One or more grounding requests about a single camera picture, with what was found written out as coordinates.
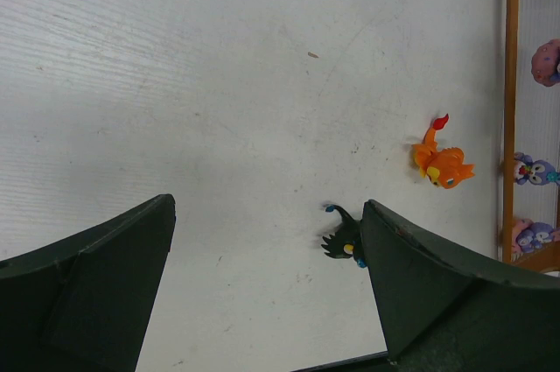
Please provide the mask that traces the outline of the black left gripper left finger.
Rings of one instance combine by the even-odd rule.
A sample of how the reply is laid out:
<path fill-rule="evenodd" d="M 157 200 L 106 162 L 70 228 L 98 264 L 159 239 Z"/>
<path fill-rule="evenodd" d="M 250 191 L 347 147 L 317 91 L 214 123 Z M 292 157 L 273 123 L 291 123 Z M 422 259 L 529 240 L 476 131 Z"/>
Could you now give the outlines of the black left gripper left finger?
<path fill-rule="evenodd" d="M 3 371 L 133 371 L 176 223 L 160 194 L 1 262 Z"/>

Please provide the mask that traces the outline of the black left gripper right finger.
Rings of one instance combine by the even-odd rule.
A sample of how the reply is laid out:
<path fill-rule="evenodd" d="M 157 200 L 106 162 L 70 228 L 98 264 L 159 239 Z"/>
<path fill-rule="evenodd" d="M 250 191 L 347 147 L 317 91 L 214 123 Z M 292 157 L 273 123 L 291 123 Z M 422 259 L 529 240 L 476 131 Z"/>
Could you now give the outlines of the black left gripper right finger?
<path fill-rule="evenodd" d="M 559 281 L 493 260 L 377 201 L 360 226 L 398 371 L 557 371 Z"/>

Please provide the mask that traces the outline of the black dragon toy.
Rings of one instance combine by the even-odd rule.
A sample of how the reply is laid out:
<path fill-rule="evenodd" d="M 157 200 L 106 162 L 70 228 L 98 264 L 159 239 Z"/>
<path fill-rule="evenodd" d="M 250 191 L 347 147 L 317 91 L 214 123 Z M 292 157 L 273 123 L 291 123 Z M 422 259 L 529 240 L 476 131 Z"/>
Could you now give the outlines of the black dragon toy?
<path fill-rule="evenodd" d="M 353 259 L 360 268 L 367 268 L 361 240 L 361 222 L 339 205 L 326 205 L 325 211 L 337 212 L 340 216 L 340 225 L 335 231 L 322 237 L 321 247 L 325 255 L 332 259 Z"/>

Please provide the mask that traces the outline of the orange dragon toy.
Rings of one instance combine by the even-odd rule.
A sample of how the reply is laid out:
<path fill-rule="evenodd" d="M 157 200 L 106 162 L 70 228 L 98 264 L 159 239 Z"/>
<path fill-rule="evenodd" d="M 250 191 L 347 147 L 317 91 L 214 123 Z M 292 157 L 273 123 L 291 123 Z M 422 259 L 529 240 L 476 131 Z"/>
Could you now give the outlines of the orange dragon toy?
<path fill-rule="evenodd" d="M 435 118 L 423 141 L 412 145 L 412 160 L 421 176 L 444 189 L 452 189 L 475 176 L 474 165 L 465 163 L 465 154 L 459 147 L 438 148 L 436 134 L 448 121 L 448 114 Z"/>

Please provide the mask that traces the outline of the purple bunny toy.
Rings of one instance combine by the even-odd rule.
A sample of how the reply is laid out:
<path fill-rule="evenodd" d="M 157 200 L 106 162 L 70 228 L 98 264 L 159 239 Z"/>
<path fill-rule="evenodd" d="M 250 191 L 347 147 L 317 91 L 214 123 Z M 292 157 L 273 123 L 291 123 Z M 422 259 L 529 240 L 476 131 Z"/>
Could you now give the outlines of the purple bunny toy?
<path fill-rule="evenodd" d="M 548 161 L 534 160 L 529 154 L 514 154 L 514 182 L 517 185 L 526 183 L 534 186 L 554 184 L 559 186 L 559 171 Z"/>

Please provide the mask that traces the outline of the purple creature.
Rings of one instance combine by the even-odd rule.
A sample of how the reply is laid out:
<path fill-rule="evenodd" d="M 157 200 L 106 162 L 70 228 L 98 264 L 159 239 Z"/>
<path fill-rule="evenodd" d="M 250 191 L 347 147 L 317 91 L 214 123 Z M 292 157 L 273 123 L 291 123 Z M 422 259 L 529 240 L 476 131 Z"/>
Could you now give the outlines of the purple creature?
<path fill-rule="evenodd" d="M 539 46 L 531 59 L 534 80 L 550 88 L 559 83 L 559 39 L 552 39 Z"/>

